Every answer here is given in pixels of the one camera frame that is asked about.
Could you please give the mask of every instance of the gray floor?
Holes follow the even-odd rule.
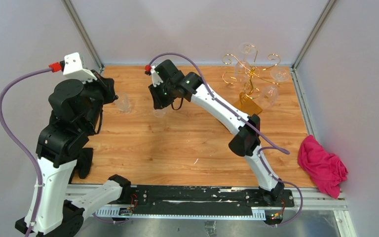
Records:
[[[286,210],[288,220],[294,211]],[[303,211],[276,229],[262,221],[134,219],[111,225],[88,218],[77,237],[340,237],[332,211]]]

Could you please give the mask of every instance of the gold stand base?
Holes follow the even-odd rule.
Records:
[[[261,107],[259,107],[251,98],[245,96],[244,92],[240,93],[239,100],[234,102],[233,106],[250,116],[262,112]]]

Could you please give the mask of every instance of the wooden tabletop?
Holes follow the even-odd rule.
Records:
[[[178,67],[184,74],[193,67]],[[239,90],[222,81],[229,67],[200,67],[207,82],[230,103]],[[132,184],[194,186],[258,186],[249,165],[228,148],[229,131],[201,107],[184,101],[178,111],[169,109],[162,118],[153,115],[148,86],[151,77],[142,66],[108,66],[104,77],[115,80],[116,92],[127,92],[132,112],[122,114],[115,104],[104,106],[101,133],[89,137],[87,147],[94,148],[91,172],[73,183],[100,184],[118,174]],[[270,79],[269,70],[262,76]],[[271,85],[255,80],[258,88]],[[315,187],[297,164],[301,142],[307,136],[299,102],[291,80],[278,86],[279,97],[269,110],[259,114],[261,131],[271,141],[291,152],[285,155],[266,150],[273,170],[282,180],[300,187]]]

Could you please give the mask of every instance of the red towel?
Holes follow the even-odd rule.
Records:
[[[300,145],[299,165],[322,193],[338,198],[339,183],[346,180],[348,170],[337,155],[326,152],[312,135]]]

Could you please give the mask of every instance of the crumpled cloth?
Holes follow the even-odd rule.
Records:
[[[312,135],[300,145],[298,162],[311,177],[320,192],[338,198],[339,183],[346,180],[348,170],[335,154],[326,152]]]

